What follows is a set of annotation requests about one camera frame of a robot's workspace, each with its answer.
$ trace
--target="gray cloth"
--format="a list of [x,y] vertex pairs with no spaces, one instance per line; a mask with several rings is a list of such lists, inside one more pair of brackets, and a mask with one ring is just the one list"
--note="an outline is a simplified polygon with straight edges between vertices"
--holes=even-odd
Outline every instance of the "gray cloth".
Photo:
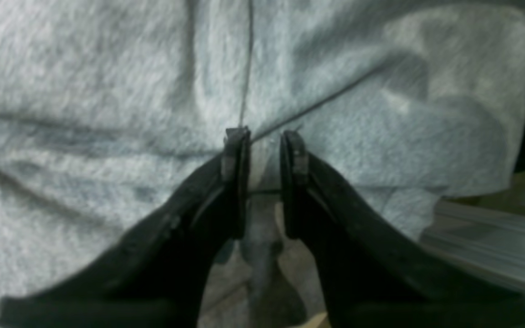
[[[89,263],[227,127],[259,137],[251,189],[298,128],[416,240],[439,197],[508,187],[524,122],[525,0],[0,0],[0,296]],[[322,307],[277,199],[253,203],[202,326]]]

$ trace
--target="wrinkled fabric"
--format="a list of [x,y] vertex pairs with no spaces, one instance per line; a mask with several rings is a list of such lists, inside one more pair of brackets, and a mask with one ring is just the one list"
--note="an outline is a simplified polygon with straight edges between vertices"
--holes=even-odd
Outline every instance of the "wrinkled fabric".
[[[257,139],[251,191],[297,129],[417,240],[440,197],[508,187],[524,123],[525,0],[0,0],[0,296],[85,266],[227,127]],[[201,326],[323,309],[278,202],[253,196]]]

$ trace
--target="gray fabric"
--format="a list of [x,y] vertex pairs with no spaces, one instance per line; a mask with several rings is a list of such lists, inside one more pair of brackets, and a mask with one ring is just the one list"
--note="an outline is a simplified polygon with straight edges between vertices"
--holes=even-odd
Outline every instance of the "gray fabric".
[[[252,189],[279,187],[277,134],[298,128],[417,239],[442,195],[508,187],[524,121],[525,0],[0,0],[0,296],[94,259],[227,127],[260,137]],[[276,202],[213,270],[203,326],[321,309]]]

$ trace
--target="gray sweatshirt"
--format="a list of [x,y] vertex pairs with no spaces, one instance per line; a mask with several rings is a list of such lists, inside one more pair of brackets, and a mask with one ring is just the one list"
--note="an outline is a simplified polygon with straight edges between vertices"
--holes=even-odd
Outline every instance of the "gray sweatshirt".
[[[440,197],[508,187],[524,122],[525,0],[0,0],[0,296],[88,264],[227,127],[258,140],[251,191],[296,128],[417,240]],[[251,213],[203,327],[323,309],[278,198]]]

